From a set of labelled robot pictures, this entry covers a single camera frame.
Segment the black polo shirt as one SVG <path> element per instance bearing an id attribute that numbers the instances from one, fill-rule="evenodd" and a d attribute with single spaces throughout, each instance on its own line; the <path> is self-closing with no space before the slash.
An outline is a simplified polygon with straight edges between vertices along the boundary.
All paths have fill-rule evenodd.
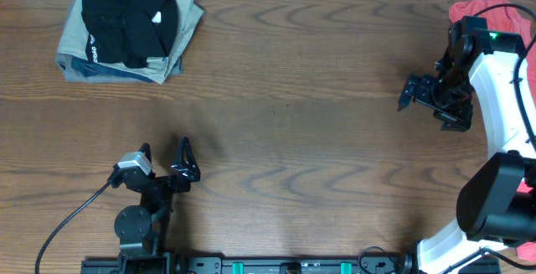
<path id="1" fill-rule="evenodd" d="M 148 66 L 150 57 L 168 57 L 178 33 L 176 0 L 81 0 L 89 33 L 85 52 L 97 64 Z"/>

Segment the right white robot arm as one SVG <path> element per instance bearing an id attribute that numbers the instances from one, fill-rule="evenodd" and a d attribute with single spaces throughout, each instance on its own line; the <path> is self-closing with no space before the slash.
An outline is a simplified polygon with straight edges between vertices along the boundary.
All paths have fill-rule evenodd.
<path id="1" fill-rule="evenodd" d="M 399 110 L 412 102 L 428 106 L 446 130 L 472 125 L 477 99 L 487 136 L 487 161 L 461 189 L 456 218 L 421 240 L 409 273 L 482 271 L 481 260 L 503 259 L 502 250 L 535 240 L 535 110 L 525 80 L 527 48 L 520 35 L 476 27 L 450 31 L 449 44 L 435 64 L 437 76 L 412 75 Z"/>

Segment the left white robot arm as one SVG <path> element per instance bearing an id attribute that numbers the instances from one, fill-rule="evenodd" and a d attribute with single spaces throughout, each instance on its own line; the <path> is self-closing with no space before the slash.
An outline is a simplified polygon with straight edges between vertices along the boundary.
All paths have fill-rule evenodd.
<path id="1" fill-rule="evenodd" d="M 166 233 L 173 212 L 173 196 L 186 193 L 201 178 L 190 141 L 182 137 L 171 169 L 158 177 L 153 172 L 151 148 L 147 143 L 126 153 L 114 165 L 108 183 L 114 189 L 125 185 L 141 195 L 140 203 L 117 215 L 114 231 L 120 240 L 120 273 L 175 273 L 176 256 L 165 249 Z"/>

